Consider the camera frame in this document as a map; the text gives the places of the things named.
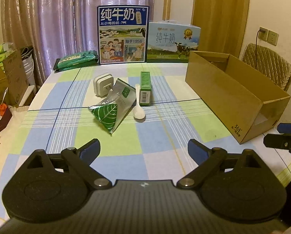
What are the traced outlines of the wall switch plate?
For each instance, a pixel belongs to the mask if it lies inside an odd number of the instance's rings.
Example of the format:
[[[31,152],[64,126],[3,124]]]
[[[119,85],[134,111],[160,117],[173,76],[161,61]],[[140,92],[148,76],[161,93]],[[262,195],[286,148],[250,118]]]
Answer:
[[[273,31],[268,31],[267,42],[274,46],[277,46],[277,41],[279,39],[279,34]]]

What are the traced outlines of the checked tablecloth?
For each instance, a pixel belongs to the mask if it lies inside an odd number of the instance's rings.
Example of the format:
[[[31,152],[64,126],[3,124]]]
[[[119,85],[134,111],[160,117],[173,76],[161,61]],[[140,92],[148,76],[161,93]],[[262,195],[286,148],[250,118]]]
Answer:
[[[91,66],[51,74],[29,106],[12,108],[0,133],[0,226],[8,219],[1,195],[12,175],[36,149],[58,153],[97,138],[101,153],[93,168],[111,181],[177,181],[196,167],[187,153],[190,139],[231,153],[255,150],[282,184],[291,180],[291,154],[266,148],[259,136],[239,144],[200,97],[186,84],[184,63]],[[145,121],[128,114],[109,134],[90,113],[99,102],[93,80],[109,73],[130,85],[141,71],[151,75],[152,103]]]

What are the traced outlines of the white plastic spoon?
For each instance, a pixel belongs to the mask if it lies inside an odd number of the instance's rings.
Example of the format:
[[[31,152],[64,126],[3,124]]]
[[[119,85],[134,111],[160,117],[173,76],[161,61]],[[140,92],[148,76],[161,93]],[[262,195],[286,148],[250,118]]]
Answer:
[[[135,85],[135,93],[136,93],[136,105],[133,108],[133,117],[137,120],[143,120],[145,119],[145,111],[144,109],[140,106],[140,85],[137,83]]]

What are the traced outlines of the blue milk carton box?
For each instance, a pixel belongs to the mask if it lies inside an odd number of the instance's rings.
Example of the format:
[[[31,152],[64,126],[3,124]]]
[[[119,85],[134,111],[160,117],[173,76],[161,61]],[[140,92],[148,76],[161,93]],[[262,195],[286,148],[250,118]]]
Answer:
[[[149,9],[147,5],[97,7],[101,65],[146,62]]]

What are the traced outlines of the wall socket with plug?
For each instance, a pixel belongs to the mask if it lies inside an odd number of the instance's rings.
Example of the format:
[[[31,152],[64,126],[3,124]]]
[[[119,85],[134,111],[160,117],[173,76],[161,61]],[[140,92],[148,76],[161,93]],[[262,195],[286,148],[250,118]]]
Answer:
[[[257,67],[257,41],[261,39],[263,41],[267,41],[268,38],[268,30],[266,28],[260,27],[256,34],[255,41],[255,67]]]

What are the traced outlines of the light blue cow milk box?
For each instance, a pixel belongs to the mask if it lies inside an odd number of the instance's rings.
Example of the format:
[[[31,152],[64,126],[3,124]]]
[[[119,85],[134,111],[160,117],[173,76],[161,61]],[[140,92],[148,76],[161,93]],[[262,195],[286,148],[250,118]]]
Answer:
[[[147,62],[180,62],[189,60],[200,42],[201,28],[172,22],[150,22]]]

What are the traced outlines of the small green carton box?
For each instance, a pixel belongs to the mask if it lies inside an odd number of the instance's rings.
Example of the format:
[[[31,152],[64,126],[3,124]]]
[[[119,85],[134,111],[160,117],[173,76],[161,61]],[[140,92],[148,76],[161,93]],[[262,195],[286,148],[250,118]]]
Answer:
[[[151,104],[151,75],[149,71],[141,71],[140,74],[140,105],[147,106]]]

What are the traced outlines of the wooden door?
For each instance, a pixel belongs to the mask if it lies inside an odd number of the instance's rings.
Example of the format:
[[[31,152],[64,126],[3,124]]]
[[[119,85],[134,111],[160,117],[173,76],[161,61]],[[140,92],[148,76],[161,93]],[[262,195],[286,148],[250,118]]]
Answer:
[[[201,28],[199,51],[238,57],[248,18],[250,0],[194,0],[192,25]]]

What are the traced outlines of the large cardboard box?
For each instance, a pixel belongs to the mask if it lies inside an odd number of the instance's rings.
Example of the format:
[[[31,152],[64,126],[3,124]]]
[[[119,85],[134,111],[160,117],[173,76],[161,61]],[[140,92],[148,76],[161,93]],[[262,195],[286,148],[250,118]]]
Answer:
[[[239,144],[272,129],[291,98],[270,78],[225,53],[192,51],[185,81]]]

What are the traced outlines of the green wet wipes pack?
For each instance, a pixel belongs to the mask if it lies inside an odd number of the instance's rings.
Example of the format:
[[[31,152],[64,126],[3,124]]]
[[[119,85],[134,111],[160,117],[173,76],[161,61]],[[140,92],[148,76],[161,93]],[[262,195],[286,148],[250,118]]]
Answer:
[[[53,71],[61,72],[76,68],[83,68],[87,66],[97,65],[99,62],[99,56],[96,51],[84,51],[74,53],[60,59],[57,59]]]

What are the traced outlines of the quilted chair cushion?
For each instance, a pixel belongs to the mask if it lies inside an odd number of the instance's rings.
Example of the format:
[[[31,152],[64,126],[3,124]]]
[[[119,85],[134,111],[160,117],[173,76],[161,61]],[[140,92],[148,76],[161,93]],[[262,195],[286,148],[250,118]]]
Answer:
[[[291,64],[274,50],[250,43],[244,51],[242,61],[270,78],[282,90],[288,90],[291,83]]]

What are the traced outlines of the white power adapter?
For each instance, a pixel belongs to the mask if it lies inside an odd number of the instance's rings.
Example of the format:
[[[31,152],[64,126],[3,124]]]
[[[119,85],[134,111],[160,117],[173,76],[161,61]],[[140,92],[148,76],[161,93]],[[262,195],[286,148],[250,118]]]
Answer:
[[[94,79],[94,93],[98,97],[106,96],[113,88],[114,77],[111,74],[102,74]]]

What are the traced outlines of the green silver foil pouch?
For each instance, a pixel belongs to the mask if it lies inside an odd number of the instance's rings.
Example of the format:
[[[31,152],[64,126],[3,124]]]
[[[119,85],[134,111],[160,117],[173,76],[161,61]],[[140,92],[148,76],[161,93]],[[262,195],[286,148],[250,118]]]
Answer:
[[[90,106],[88,110],[111,135],[115,132],[135,101],[135,88],[118,78],[106,98]]]

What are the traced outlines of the purple curtain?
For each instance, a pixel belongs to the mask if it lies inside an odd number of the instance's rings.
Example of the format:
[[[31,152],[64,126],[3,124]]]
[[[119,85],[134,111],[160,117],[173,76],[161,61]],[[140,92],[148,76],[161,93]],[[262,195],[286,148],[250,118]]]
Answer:
[[[100,5],[148,5],[154,0],[1,0],[3,39],[33,47],[34,76],[42,85],[57,58],[97,50]]]

